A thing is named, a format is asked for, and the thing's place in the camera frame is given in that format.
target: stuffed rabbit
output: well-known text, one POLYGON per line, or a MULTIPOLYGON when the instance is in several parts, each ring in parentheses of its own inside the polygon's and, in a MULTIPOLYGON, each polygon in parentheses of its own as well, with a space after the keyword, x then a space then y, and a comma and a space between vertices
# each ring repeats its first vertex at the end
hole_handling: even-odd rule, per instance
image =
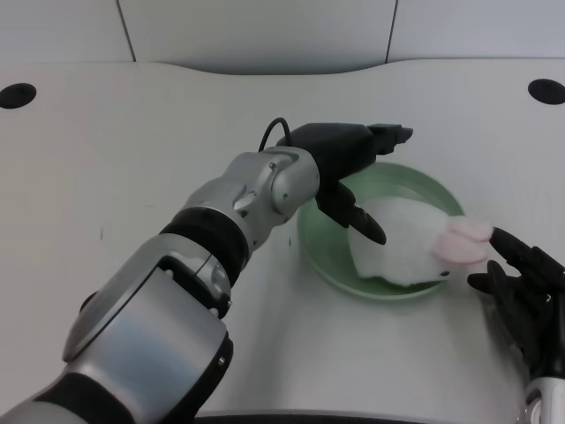
POLYGON ((491 225, 396 197, 373 199, 363 209, 385 231, 387 244, 378 245, 348 229, 351 256, 361 277, 382 276, 400 285, 440 281, 486 259, 480 242, 490 239, 491 225))

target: green bowl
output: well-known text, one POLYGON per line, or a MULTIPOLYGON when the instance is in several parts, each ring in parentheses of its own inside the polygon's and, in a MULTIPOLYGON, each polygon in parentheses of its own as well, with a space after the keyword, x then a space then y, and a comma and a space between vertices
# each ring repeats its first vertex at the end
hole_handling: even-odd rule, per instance
MULTIPOLYGON (((355 194, 358 204, 376 197, 404 197, 433 205, 450 216, 464 215, 443 185, 418 170, 395 163, 376 163, 347 177, 343 183, 355 194)), ((300 210, 298 236, 314 269, 347 292, 370 299, 396 300, 415 298, 441 286, 436 281, 402 287, 380 277, 359 277, 351 258, 347 229, 320 212, 315 201, 309 201, 300 210)))

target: white table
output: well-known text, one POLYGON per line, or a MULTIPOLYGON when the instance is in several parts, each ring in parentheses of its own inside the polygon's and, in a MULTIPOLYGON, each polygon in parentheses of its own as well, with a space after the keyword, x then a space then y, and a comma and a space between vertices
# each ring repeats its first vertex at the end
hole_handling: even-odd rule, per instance
MULTIPOLYGON (((160 64, 0 68, 0 87, 38 89, 23 109, 0 110, 0 413, 58 374, 84 298, 190 192, 255 150, 277 116, 293 128, 414 128, 384 160, 428 173, 469 215, 564 261, 565 106, 534 101, 527 86, 537 78, 565 82, 565 61, 414 61, 304 77, 160 64)), ((225 320, 235 357, 205 411, 513 422, 523 382, 463 280, 406 303, 351 297, 301 259, 294 223, 237 281, 225 320)))

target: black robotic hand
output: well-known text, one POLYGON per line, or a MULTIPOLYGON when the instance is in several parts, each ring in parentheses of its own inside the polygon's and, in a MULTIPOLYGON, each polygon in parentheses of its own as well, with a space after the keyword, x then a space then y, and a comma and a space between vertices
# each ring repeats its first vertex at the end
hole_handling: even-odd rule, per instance
POLYGON ((377 155, 391 154, 411 135, 412 130, 401 125, 307 124, 285 134, 277 145, 302 148, 312 155, 320 173, 319 210, 342 227, 351 226, 384 245, 384 230, 355 204, 355 195, 340 180, 372 165, 377 155))
POLYGON ((486 274, 470 275, 468 283, 493 296, 531 378, 565 378, 565 268, 501 229, 494 229, 490 242, 521 276, 507 276, 496 261, 489 261, 486 274))

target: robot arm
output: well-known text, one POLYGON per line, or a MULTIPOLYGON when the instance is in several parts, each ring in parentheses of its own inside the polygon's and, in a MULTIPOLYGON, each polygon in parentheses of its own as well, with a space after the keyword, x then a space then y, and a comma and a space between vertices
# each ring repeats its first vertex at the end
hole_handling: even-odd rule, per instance
POLYGON ((63 373, 0 422, 192 420, 230 364, 221 318, 252 252, 314 197, 340 225, 384 243, 339 181, 410 136, 400 125, 309 124, 239 155, 85 302, 63 373))

